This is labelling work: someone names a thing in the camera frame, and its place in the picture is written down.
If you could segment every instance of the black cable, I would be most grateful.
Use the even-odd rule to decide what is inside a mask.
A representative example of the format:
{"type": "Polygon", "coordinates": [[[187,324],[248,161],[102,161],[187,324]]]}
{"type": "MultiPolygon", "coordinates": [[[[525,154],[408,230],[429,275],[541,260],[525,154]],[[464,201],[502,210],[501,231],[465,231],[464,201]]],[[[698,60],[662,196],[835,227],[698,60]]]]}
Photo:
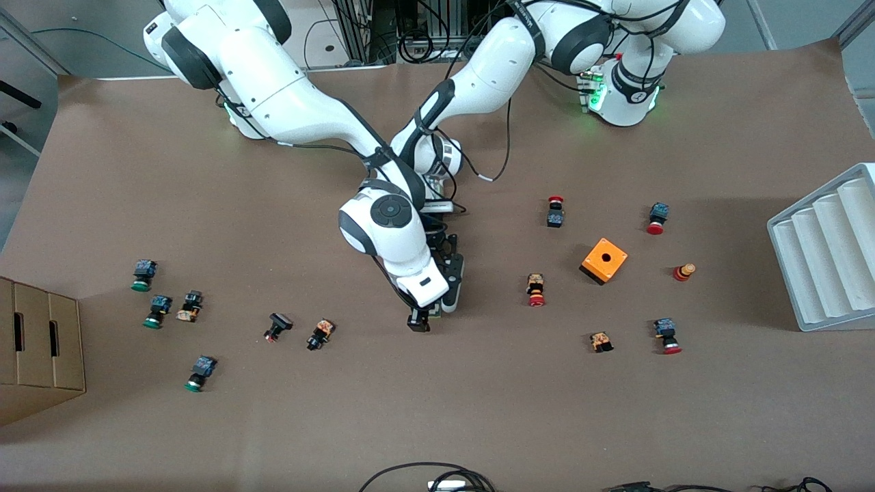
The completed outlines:
{"type": "Polygon", "coordinates": [[[474,174],[476,174],[478,178],[483,179],[485,181],[489,181],[489,182],[496,181],[498,178],[501,177],[502,174],[504,174],[505,169],[508,168],[508,161],[510,159],[510,102],[511,101],[513,101],[513,98],[507,100],[507,149],[506,149],[505,154],[504,154],[504,164],[501,165],[501,169],[498,171],[498,174],[496,174],[494,178],[489,178],[487,176],[484,176],[483,174],[480,174],[477,171],[477,169],[474,167],[474,164],[471,162],[471,159],[469,159],[468,156],[465,154],[465,152],[462,151],[462,149],[460,149],[459,146],[456,145],[452,140],[450,140],[450,138],[446,135],[446,133],[444,133],[443,130],[441,130],[439,128],[435,129],[436,131],[440,132],[440,134],[443,135],[444,138],[446,138],[447,140],[450,140],[450,144],[452,144],[452,146],[455,147],[456,150],[462,154],[462,159],[467,161],[468,166],[471,167],[471,171],[474,174]]]}
{"type": "Polygon", "coordinates": [[[390,58],[393,55],[392,46],[390,46],[389,42],[386,40],[386,36],[389,36],[389,35],[395,35],[395,32],[394,31],[384,32],[383,34],[379,34],[377,36],[372,36],[371,40],[368,41],[368,43],[365,45],[365,49],[367,50],[368,46],[371,46],[371,44],[377,39],[379,39],[383,43],[383,47],[377,51],[377,54],[376,54],[377,59],[370,62],[369,64],[376,64],[382,60],[385,60],[386,58],[390,58]],[[388,55],[387,56],[380,56],[380,55],[382,55],[383,50],[385,50],[385,49],[388,49],[388,51],[389,51],[388,55]]]}
{"type": "Polygon", "coordinates": [[[648,83],[648,75],[650,74],[650,68],[654,65],[654,58],[656,58],[656,46],[654,45],[654,39],[650,38],[650,61],[647,63],[647,70],[644,71],[644,77],[641,79],[641,90],[646,90],[644,85],[648,83]]]}
{"type": "Polygon", "coordinates": [[[495,492],[495,487],[489,481],[489,479],[471,470],[451,470],[449,472],[445,472],[439,475],[437,478],[434,479],[434,481],[432,481],[431,487],[429,487],[429,492],[437,492],[438,487],[440,486],[442,481],[450,479],[454,476],[465,479],[472,484],[471,487],[455,488],[454,491],[476,490],[480,492],[495,492]]]}
{"type": "Polygon", "coordinates": [[[310,26],[310,29],[308,29],[307,33],[304,35],[304,66],[307,67],[307,70],[310,70],[310,63],[307,61],[307,39],[310,38],[310,33],[313,31],[313,28],[316,27],[316,24],[322,24],[323,22],[332,22],[332,21],[337,22],[337,19],[336,18],[326,18],[326,19],[318,20],[310,26]]]}
{"type": "Polygon", "coordinates": [[[500,7],[504,6],[504,4],[505,4],[505,2],[503,2],[503,1],[498,2],[493,7],[493,9],[490,10],[489,12],[487,12],[486,15],[483,16],[483,18],[476,25],[474,25],[474,27],[468,32],[468,36],[465,38],[465,41],[462,41],[462,46],[460,46],[458,48],[458,50],[456,51],[456,56],[452,57],[452,61],[450,62],[450,66],[447,67],[447,69],[446,69],[446,75],[444,75],[444,80],[447,80],[450,78],[450,72],[452,72],[452,67],[454,65],[456,65],[456,61],[459,60],[459,55],[461,55],[462,52],[465,50],[465,46],[468,46],[468,42],[471,41],[471,37],[474,35],[474,33],[478,32],[478,31],[482,30],[484,27],[486,27],[488,20],[492,17],[492,15],[500,7]]]}
{"type": "Polygon", "coordinates": [[[813,492],[809,485],[817,485],[823,488],[823,492],[832,492],[832,488],[830,488],[827,484],[822,481],[817,480],[813,476],[807,476],[802,479],[799,485],[794,485],[786,488],[775,488],[775,487],[759,487],[759,492],[813,492]]]}
{"type": "Polygon", "coordinates": [[[263,138],[263,139],[265,139],[265,140],[267,140],[267,141],[269,141],[269,142],[273,142],[274,144],[286,145],[286,146],[288,146],[288,147],[292,147],[292,148],[294,148],[294,147],[300,147],[300,148],[302,148],[302,149],[328,149],[328,150],[332,150],[332,151],[341,151],[341,152],[346,152],[347,154],[353,154],[353,155],[354,155],[355,157],[357,157],[357,158],[364,158],[364,156],[362,156],[361,154],[359,154],[359,152],[357,152],[357,151],[354,151],[354,150],[352,150],[352,149],[344,149],[343,147],[338,147],[337,145],[326,145],[326,144],[283,144],[283,143],[281,143],[281,142],[278,142],[275,138],[273,138],[273,137],[271,137],[271,136],[268,136],[268,135],[264,135],[261,131],[258,131],[258,129],[256,128],[256,126],[255,126],[254,124],[252,124],[252,122],[249,121],[249,118],[246,117],[246,116],[244,116],[244,115],[242,114],[242,112],[241,112],[240,109],[237,107],[237,105],[236,105],[236,104],[233,104],[230,100],[228,100],[228,95],[225,94],[225,91],[223,91],[223,90],[220,89],[220,88],[216,88],[216,92],[218,92],[219,95],[225,100],[225,106],[226,106],[226,107],[231,108],[231,111],[234,112],[235,115],[238,115],[243,121],[245,121],[246,124],[249,125],[249,128],[251,128],[252,131],[254,131],[255,133],[257,133],[259,137],[261,137],[261,138],[263,138]]]}
{"type": "Polygon", "coordinates": [[[354,26],[358,27],[359,29],[369,29],[370,28],[369,23],[362,24],[360,20],[352,18],[352,16],[349,15],[349,12],[341,9],[340,5],[338,5],[338,3],[337,3],[337,0],[331,0],[331,3],[334,4],[334,7],[337,9],[337,12],[342,12],[344,14],[343,17],[349,19],[349,22],[353,23],[354,26]]]}
{"type": "MultiPolygon", "coordinates": [[[[377,260],[377,257],[371,257],[371,259],[374,260],[374,264],[376,264],[376,265],[377,265],[377,268],[380,269],[380,271],[382,272],[383,276],[386,278],[386,281],[388,282],[388,284],[392,286],[392,290],[395,291],[395,295],[397,295],[398,298],[399,298],[404,304],[407,305],[407,307],[409,307],[410,309],[422,309],[421,307],[417,306],[416,301],[413,300],[413,298],[410,296],[410,294],[408,294],[407,292],[401,292],[401,289],[399,289],[399,288],[395,285],[395,282],[392,282],[392,277],[389,276],[389,273],[386,271],[386,267],[384,267],[384,266],[382,265],[382,263],[380,263],[380,261],[377,260]]],[[[374,475],[373,477],[371,477],[370,480],[368,480],[367,482],[365,482],[364,485],[361,486],[361,490],[364,490],[365,487],[367,487],[368,484],[370,484],[370,482],[374,481],[374,479],[375,479],[376,477],[378,477],[378,476],[379,476],[379,475],[374,475]]]]}
{"type": "Polygon", "coordinates": [[[726,488],[711,487],[709,485],[680,485],[675,488],[667,488],[665,492],[681,492],[682,490],[709,490],[711,492],[732,492],[726,488]]]}
{"type": "Polygon", "coordinates": [[[403,465],[395,465],[393,467],[388,467],[379,472],[373,474],[371,478],[367,479],[364,485],[359,488],[359,492],[364,492],[365,488],[368,488],[368,485],[371,484],[374,480],[380,478],[381,476],[394,472],[396,470],[400,470],[403,468],[413,468],[413,467],[443,467],[443,468],[453,468],[456,470],[465,470],[464,467],[460,467],[459,465],[454,465],[452,463],[441,463],[439,461],[414,461],[412,463],[404,463],[403,465]]]}
{"type": "Polygon", "coordinates": [[[334,29],[334,24],[330,24],[331,21],[333,21],[333,20],[337,21],[338,19],[336,19],[336,18],[332,19],[331,16],[328,15],[328,11],[326,10],[326,8],[322,4],[322,2],[319,2],[319,8],[322,9],[322,13],[325,14],[325,20],[329,21],[329,25],[331,26],[331,30],[332,30],[332,32],[334,32],[334,37],[337,38],[338,42],[340,43],[340,47],[343,48],[343,53],[346,53],[346,57],[349,58],[350,60],[352,60],[353,57],[349,55],[349,50],[347,50],[347,43],[345,43],[343,41],[343,38],[341,38],[340,35],[337,33],[337,30],[334,29]]]}
{"type": "Polygon", "coordinates": [[[434,9],[432,9],[431,6],[428,5],[424,0],[416,0],[416,2],[419,3],[420,5],[422,5],[423,7],[425,7],[425,9],[426,9],[428,12],[430,12],[431,15],[433,15],[434,17],[436,17],[436,18],[437,18],[437,21],[440,23],[441,27],[443,27],[443,28],[444,28],[444,31],[446,32],[446,42],[444,43],[444,47],[441,48],[440,53],[436,54],[435,57],[432,58],[431,60],[426,60],[426,61],[420,61],[420,62],[419,62],[419,63],[426,63],[426,62],[428,62],[428,61],[434,61],[434,60],[437,60],[437,59],[440,58],[444,53],[446,53],[447,48],[450,47],[450,26],[444,21],[443,16],[441,16],[440,14],[438,14],[437,12],[435,12],[434,9]]]}
{"type": "Polygon", "coordinates": [[[286,146],[298,149],[328,149],[330,151],[341,151],[346,152],[347,154],[353,154],[357,158],[365,158],[365,156],[359,154],[359,152],[354,151],[353,149],[345,149],[343,147],[338,147],[337,145],[327,145],[327,144],[287,144],[286,146]]]}
{"type": "Polygon", "coordinates": [[[427,59],[435,51],[435,43],[433,40],[431,40],[431,36],[429,36],[429,33],[423,29],[418,28],[418,27],[415,27],[413,29],[408,29],[407,31],[403,32],[401,37],[398,39],[398,45],[401,47],[398,50],[398,54],[401,55],[401,59],[408,62],[408,63],[412,63],[414,65],[419,65],[421,63],[425,63],[426,61],[430,61],[427,59]],[[411,36],[411,35],[415,36],[417,34],[419,34],[421,37],[425,38],[425,40],[428,41],[428,43],[429,43],[428,46],[426,46],[426,48],[425,48],[425,53],[423,53],[423,55],[420,56],[419,58],[416,58],[412,54],[410,54],[410,50],[407,49],[407,42],[406,42],[408,36],[411,36]]]}
{"type": "Polygon", "coordinates": [[[573,90],[574,92],[577,92],[578,94],[580,93],[580,89],[579,89],[579,88],[573,88],[572,86],[567,85],[566,83],[560,81],[559,79],[557,79],[556,77],[554,77],[550,72],[544,70],[543,67],[541,67],[541,65],[544,65],[544,64],[543,64],[542,62],[539,61],[538,64],[535,65],[535,68],[537,68],[538,70],[544,72],[545,75],[547,75],[548,77],[550,77],[555,83],[559,84],[560,86],[562,86],[562,87],[564,87],[564,88],[569,88],[569,89],[573,90]]]}
{"type": "Polygon", "coordinates": [[[654,17],[656,17],[656,16],[658,16],[658,15],[660,15],[660,14],[663,14],[663,13],[665,13],[665,12],[667,12],[667,11],[670,11],[670,10],[672,10],[672,9],[675,9],[675,8],[677,8],[677,6],[680,5],[680,4],[681,4],[681,0],[678,0],[677,2],[674,2],[673,4],[669,5],[668,7],[665,7],[664,9],[660,9],[660,10],[658,10],[658,11],[652,13],[652,14],[647,14],[646,16],[644,16],[644,17],[639,17],[639,18],[624,18],[624,17],[622,17],[622,16],[618,16],[618,15],[612,15],[611,17],[612,17],[612,18],[615,18],[615,19],[617,19],[617,20],[625,20],[625,21],[627,21],[627,22],[640,22],[640,21],[642,21],[642,20],[648,20],[649,18],[654,18],[654,17]]]}
{"type": "Polygon", "coordinates": [[[416,2],[425,7],[425,9],[437,19],[441,27],[446,32],[446,41],[444,42],[444,47],[441,48],[441,50],[437,52],[437,54],[435,54],[433,57],[431,56],[431,54],[435,51],[435,44],[434,40],[431,38],[428,32],[426,32],[421,27],[414,27],[413,29],[408,29],[407,31],[401,33],[401,36],[398,39],[398,54],[401,56],[402,60],[408,63],[412,63],[414,65],[420,65],[423,63],[429,63],[437,60],[444,53],[446,53],[446,50],[450,47],[450,26],[446,23],[446,21],[444,21],[444,18],[434,9],[432,9],[431,6],[428,5],[424,0],[416,0],[416,2]],[[425,49],[425,53],[418,57],[410,53],[410,50],[407,48],[407,44],[405,42],[408,37],[414,37],[414,39],[416,39],[417,34],[420,38],[425,38],[428,41],[428,46],[425,49]]]}
{"type": "Polygon", "coordinates": [[[608,54],[604,54],[604,53],[602,53],[602,56],[603,56],[603,57],[607,57],[607,58],[612,58],[612,57],[614,57],[614,56],[617,56],[617,50],[620,49],[620,46],[623,46],[623,43],[625,43],[626,40],[627,40],[628,38],[629,38],[629,31],[626,31],[626,35],[623,36],[623,39],[621,39],[621,40],[619,41],[619,43],[617,43],[617,45],[613,48],[613,51],[610,52],[610,53],[608,53],[608,54]]]}

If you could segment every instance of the orange box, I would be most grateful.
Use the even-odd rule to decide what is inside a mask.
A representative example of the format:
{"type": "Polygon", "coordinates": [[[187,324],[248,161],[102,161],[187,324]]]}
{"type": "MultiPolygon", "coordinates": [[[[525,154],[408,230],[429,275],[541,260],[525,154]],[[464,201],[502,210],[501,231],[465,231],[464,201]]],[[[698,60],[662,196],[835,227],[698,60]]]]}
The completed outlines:
{"type": "Polygon", "coordinates": [[[617,270],[627,257],[625,251],[603,237],[580,263],[580,271],[595,280],[597,284],[604,285],[617,274],[617,270]]]}

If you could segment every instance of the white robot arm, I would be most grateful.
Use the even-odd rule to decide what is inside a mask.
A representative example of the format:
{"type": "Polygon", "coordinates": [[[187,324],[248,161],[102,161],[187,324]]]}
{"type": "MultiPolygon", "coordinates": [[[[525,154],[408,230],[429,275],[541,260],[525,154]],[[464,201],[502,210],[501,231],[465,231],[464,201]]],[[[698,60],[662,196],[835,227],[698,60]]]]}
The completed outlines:
{"type": "Polygon", "coordinates": [[[307,79],[282,48],[291,25],[278,0],[167,0],[166,7],[143,30],[155,59],[189,85],[217,90],[247,137],[291,146],[348,142],[376,176],[340,208],[341,233],[358,251],[383,259],[384,273],[409,305],[427,310],[440,300],[450,286],[420,219],[429,197],[422,177],[349,105],[307,79]]]}
{"type": "Polygon", "coordinates": [[[413,163],[417,172],[445,179],[447,171],[455,174],[461,166],[459,142],[432,135],[442,121],[500,108],[533,62],[568,75],[589,70],[602,57],[615,29],[629,32],[631,39],[621,60],[608,60],[599,67],[606,80],[596,85],[590,109],[611,124],[636,124],[651,108],[671,56],[710,48],[725,26],[713,0],[515,3],[523,10],[521,15],[499,21],[465,67],[438,84],[392,139],[395,153],[413,163]],[[536,52],[539,43],[542,53],[536,52]]]}

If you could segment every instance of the wire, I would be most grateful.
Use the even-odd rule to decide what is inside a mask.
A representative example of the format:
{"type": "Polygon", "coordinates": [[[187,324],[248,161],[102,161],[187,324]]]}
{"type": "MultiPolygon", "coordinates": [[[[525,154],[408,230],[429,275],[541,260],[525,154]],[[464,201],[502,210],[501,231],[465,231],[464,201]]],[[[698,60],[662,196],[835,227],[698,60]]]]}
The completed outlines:
{"type": "Polygon", "coordinates": [[[437,19],[441,27],[444,29],[444,32],[446,32],[446,41],[444,42],[444,47],[441,48],[440,52],[435,54],[433,57],[431,56],[431,54],[434,53],[435,45],[434,40],[431,38],[428,32],[420,27],[414,27],[413,29],[409,29],[401,34],[401,37],[398,39],[398,44],[401,49],[398,51],[398,53],[401,55],[402,60],[408,63],[412,63],[414,65],[419,65],[422,63],[429,63],[437,60],[444,53],[446,53],[446,50],[450,47],[450,26],[444,21],[444,18],[434,9],[432,9],[431,6],[428,5],[424,0],[416,0],[416,2],[425,7],[425,9],[437,19]],[[405,40],[408,36],[415,34],[420,34],[422,38],[425,38],[428,41],[428,46],[425,49],[425,53],[419,57],[414,57],[412,54],[410,54],[410,50],[408,50],[407,44],[405,43],[405,40]]]}
{"type": "Polygon", "coordinates": [[[474,27],[468,32],[468,36],[462,41],[462,46],[458,48],[456,51],[456,56],[452,57],[452,61],[450,62],[450,66],[446,68],[446,74],[444,75],[444,80],[450,78],[450,73],[452,72],[452,67],[456,65],[456,61],[459,60],[459,55],[465,50],[465,46],[468,46],[468,42],[471,41],[471,37],[475,32],[481,31],[484,27],[486,27],[487,21],[489,18],[498,11],[499,8],[504,6],[506,2],[498,2],[489,12],[486,13],[485,16],[476,24],[474,27]]]}
{"type": "Polygon", "coordinates": [[[444,133],[443,130],[441,130],[439,128],[435,129],[436,131],[439,131],[440,134],[444,136],[444,138],[446,138],[447,140],[450,140],[450,143],[452,144],[452,146],[455,147],[456,150],[462,154],[462,158],[465,161],[467,161],[468,166],[471,167],[471,171],[474,174],[476,174],[478,178],[483,179],[484,181],[489,181],[490,183],[495,182],[498,178],[500,178],[501,175],[504,174],[504,171],[508,168],[508,161],[510,159],[510,103],[511,103],[511,101],[513,101],[512,98],[507,100],[507,149],[505,150],[505,154],[504,154],[504,164],[501,165],[501,169],[498,171],[498,174],[496,174],[494,178],[489,178],[488,176],[484,176],[483,174],[480,174],[477,171],[477,169],[474,168],[473,162],[471,162],[471,159],[468,158],[468,156],[465,154],[465,152],[462,151],[462,149],[460,149],[459,146],[456,145],[455,142],[450,140],[450,138],[446,135],[446,133],[444,133]]]}
{"type": "Polygon", "coordinates": [[[249,125],[249,128],[251,128],[252,131],[254,131],[255,133],[257,133],[258,136],[261,137],[261,138],[263,138],[264,140],[267,140],[267,141],[269,141],[269,142],[273,142],[274,144],[285,145],[285,146],[287,146],[287,147],[292,147],[292,148],[294,148],[294,147],[298,147],[298,148],[301,148],[301,149],[328,149],[328,150],[332,150],[332,151],[341,151],[341,152],[346,152],[347,154],[353,154],[353,155],[354,155],[355,157],[357,157],[357,158],[364,158],[364,156],[362,156],[361,154],[359,154],[359,152],[357,152],[357,151],[355,151],[355,150],[352,150],[352,149],[345,149],[345,148],[343,148],[343,147],[338,147],[337,145],[326,145],[326,144],[286,144],[285,142],[279,142],[279,141],[277,141],[275,138],[273,138],[273,137],[271,137],[271,136],[269,136],[269,135],[264,135],[261,131],[259,131],[259,130],[256,128],[256,126],[255,126],[254,124],[252,124],[252,122],[249,121],[249,118],[248,118],[247,116],[244,116],[244,115],[242,114],[242,112],[240,111],[240,108],[238,108],[238,105],[237,105],[237,104],[233,104],[233,103],[228,99],[228,95],[225,94],[225,91],[223,91],[223,90],[220,89],[220,88],[216,88],[216,92],[218,92],[218,93],[219,93],[219,96],[221,96],[221,97],[225,100],[225,104],[224,104],[224,106],[227,107],[227,108],[230,108],[231,111],[232,111],[235,115],[238,115],[238,117],[240,117],[243,121],[245,121],[246,124],[249,125]]]}
{"type": "Polygon", "coordinates": [[[310,33],[313,31],[313,28],[316,27],[317,24],[322,24],[324,22],[327,22],[327,23],[339,22],[339,20],[336,18],[324,18],[324,19],[318,20],[318,21],[314,22],[312,25],[310,25],[310,29],[308,29],[307,33],[304,35],[304,66],[307,67],[307,70],[310,70],[310,62],[307,61],[307,39],[310,38],[310,33]]]}
{"type": "Polygon", "coordinates": [[[154,67],[158,67],[169,74],[173,73],[169,68],[165,67],[164,65],[161,65],[160,63],[157,63],[154,60],[149,60],[148,58],[144,57],[143,55],[141,55],[139,53],[132,52],[128,48],[116,43],[112,39],[107,38],[106,36],[104,36],[102,34],[98,34],[97,32],[89,31],[88,29],[79,29],[78,27],[53,27],[52,29],[39,29],[37,31],[31,32],[31,34],[41,34],[43,32],[58,32],[58,31],[85,32],[86,34],[91,34],[93,36],[97,36],[98,38],[103,39],[105,41],[108,41],[109,43],[115,45],[117,48],[125,51],[127,54],[134,55],[137,58],[139,58],[140,60],[145,61],[146,63],[153,65],[154,67]]]}
{"type": "Polygon", "coordinates": [[[574,92],[580,93],[580,89],[579,89],[579,88],[573,88],[572,86],[570,86],[570,85],[568,85],[568,84],[566,84],[566,83],[560,81],[559,79],[557,79],[556,77],[554,77],[550,72],[544,70],[543,67],[541,67],[541,65],[544,65],[544,64],[543,64],[542,62],[539,61],[538,64],[535,65],[535,68],[537,68],[538,70],[544,72],[545,75],[547,75],[548,77],[550,77],[555,83],[559,84],[560,86],[562,86],[562,87],[564,87],[564,88],[571,89],[571,90],[573,90],[574,92]]]}
{"type": "Polygon", "coordinates": [[[787,488],[775,488],[775,487],[759,487],[759,492],[813,492],[809,485],[817,485],[823,488],[823,492],[832,492],[832,488],[830,488],[827,484],[822,481],[817,480],[813,476],[807,476],[802,479],[799,485],[794,485],[792,487],[787,488]]]}
{"type": "Polygon", "coordinates": [[[443,468],[451,468],[452,471],[447,472],[445,474],[441,474],[429,487],[429,492],[435,492],[440,485],[440,482],[445,478],[450,476],[458,475],[466,480],[468,480],[472,486],[471,487],[463,487],[456,488],[458,492],[462,491],[472,491],[472,492],[495,492],[495,487],[493,484],[487,479],[484,475],[479,474],[475,471],[469,470],[465,467],[461,467],[459,465],[454,465],[452,463],[441,463],[435,461],[415,461],[413,463],[404,463],[403,465],[395,465],[393,467],[388,467],[383,469],[377,473],[375,473],[371,478],[367,479],[364,485],[359,488],[359,492],[364,492],[368,485],[370,485],[374,480],[380,478],[381,476],[394,472],[396,470],[400,470],[403,468],[413,468],[413,467],[443,467],[443,468]]]}
{"type": "Polygon", "coordinates": [[[353,154],[357,158],[365,158],[365,156],[359,154],[359,152],[354,151],[353,149],[345,149],[343,147],[338,147],[337,145],[327,145],[327,144],[280,144],[280,145],[288,145],[289,147],[295,147],[298,149],[328,149],[330,151],[341,151],[341,152],[346,152],[347,154],[353,154]]]}
{"type": "Polygon", "coordinates": [[[681,492],[682,490],[710,490],[711,492],[732,492],[726,488],[711,487],[709,485],[681,485],[675,488],[669,488],[666,492],[681,492]]]}
{"type": "Polygon", "coordinates": [[[658,16],[658,15],[660,15],[660,14],[663,14],[663,13],[665,13],[665,12],[667,12],[667,11],[670,11],[670,10],[672,10],[672,9],[676,9],[677,6],[681,4],[681,1],[682,1],[682,0],[678,0],[677,2],[674,2],[673,4],[669,5],[668,7],[665,7],[664,9],[660,9],[660,10],[658,10],[658,11],[652,13],[652,14],[647,14],[646,16],[644,16],[644,17],[640,17],[640,18],[625,18],[625,17],[618,16],[618,15],[613,15],[613,16],[611,16],[611,17],[612,17],[612,18],[615,18],[615,19],[617,19],[617,20],[625,20],[625,21],[627,21],[627,22],[640,22],[640,21],[642,21],[642,20],[648,20],[649,18],[654,18],[654,17],[656,17],[656,16],[658,16]]]}
{"type": "Polygon", "coordinates": [[[347,51],[347,44],[343,42],[343,39],[342,39],[342,38],[340,37],[340,35],[337,33],[337,30],[334,29],[334,24],[331,24],[331,21],[333,21],[333,20],[336,21],[336,20],[338,20],[338,19],[336,19],[336,18],[335,18],[335,19],[332,19],[332,18],[328,15],[328,11],[326,10],[326,8],[325,8],[325,6],[322,4],[322,2],[318,2],[318,4],[319,4],[319,8],[322,9],[322,13],[325,14],[325,20],[328,21],[328,24],[331,26],[331,30],[334,32],[334,36],[337,37],[337,40],[338,40],[338,42],[340,43],[340,47],[343,48],[343,53],[346,53],[346,57],[349,58],[349,59],[351,60],[353,57],[349,56],[349,51],[347,51]]]}
{"type": "MultiPolygon", "coordinates": [[[[758,486],[759,492],[815,492],[809,488],[809,485],[817,485],[823,489],[823,492],[832,492],[832,489],[822,481],[814,477],[807,476],[802,479],[798,485],[792,485],[786,488],[775,488],[768,486],[758,486]]],[[[682,492],[684,490],[709,490],[710,492],[732,492],[726,488],[712,487],[710,485],[679,485],[674,488],[667,488],[665,491],[655,488],[655,492],[682,492]]]]}
{"type": "Polygon", "coordinates": [[[349,12],[344,11],[343,9],[341,9],[341,8],[340,8],[340,5],[337,3],[337,0],[331,0],[331,3],[334,4],[334,8],[336,8],[338,12],[341,12],[341,13],[344,14],[343,17],[349,19],[349,22],[353,23],[354,26],[358,27],[359,29],[368,29],[368,28],[370,28],[370,25],[369,25],[370,23],[363,24],[360,20],[354,19],[352,16],[350,16],[350,15],[349,15],[349,12]]]}
{"type": "Polygon", "coordinates": [[[386,36],[394,35],[394,34],[395,34],[394,31],[390,31],[390,32],[384,32],[383,34],[379,34],[379,35],[377,35],[377,36],[372,36],[372,37],[371,37],[371,40],[368,41],[368,43],[365,45],[365,49],[366,49],[366,50],[368,49],[368,46],[371,46],[371,44],[373,44],[374,41],[376,41],[377,39],[379,39],[380,41],[382,41],[382,43],[383,43],[383,47],[380,48],[380,49],[377,51],[377,53],[376,53],[377,59],[376,59],[375,61],[370,62],[369,65],[375,65],[375,64],[378,64],[379,62],[381,62],[381,61],[383,61],[383,60],[386,60],[386,59],[388,59],[388,58],[391,58],[391,57],[394,55],[394,54],[392,53],[392,46],[391,46],[391,45],[389,44],[389,42],[386,40],[386,36]],[[387,56],[380,56],[380,55],[382,55],[383,50],[385,50],[385,49],[388,49],[388,51],[389,51],[388,55],[387,55],[387,56]]]}
{"type": "MultiPolygon", "coordinates": [[[[392,290],[395,291],[395,295],[397,295],[398,298],[404,304],[406,304],[407,307],[409,307],[410,309],[421,310],[422,308],[417,306],[417,303],[413,300],[413,298],[410,296],[410,294],[408,294],[407,292],[402,292],[401,289],[399,289],[398,286],[395,285],[395,282],[392,282],[392,277],[389,276],[389,273],[386,271],[386,267],[383,266],[383,264],[377,260],[377,257],[371,257],[371,259],[374,260],[374,264],[376,264],[377,268],[380,269],[383,276],[386,278],[386,281],[388,282],[388,284],[392,286],[392,290]]],[[[367,487],[368,484],[370,482],[374,481],[374,479],[378,476],[379,475],[375,475],[375,476],[371,477],[370,480],[368,480],[364,485],[361,486],[361,490],[364,490],[365,487],[367,487]]]]}
{"type": "Polygon", "coordinates": [[[641,90],[646,90],[644,86],[648,83],[648,75],[650,74],[650,68],[654,65],[654,58],[656,58],[656,47],[654,46],[654,39],[650,38],[650,61],[647,63],[647,70],[644,71],[644,77],[641,79],[641,90]]]}
{"type": "MultiPolygon", "coordinates": [[[[613,40],[613,32],[614,32],[614,31],[616,31],[616,29],[614,29],[613,31],[611,31],[612,40],[613,40]]],[[[617,43],[617,45],[613,48],[613,51],[610,52],[610,53],[608,53],[608,54],[604,54],[604,53],[602,53],[602,56],[603,56],[603,57],[607,57],[607,58],[611,58],[611,57],[617,56],[617,50],[620,49],[620,46],[622,46],[623,43],[625,43],[626,40],[627,40],[628,38],[629,38],[629,31],[626,31],[626,35],[623,36],[623,39],[621,39],[621,40],[619,41],[619,43],[617,43]]]]}

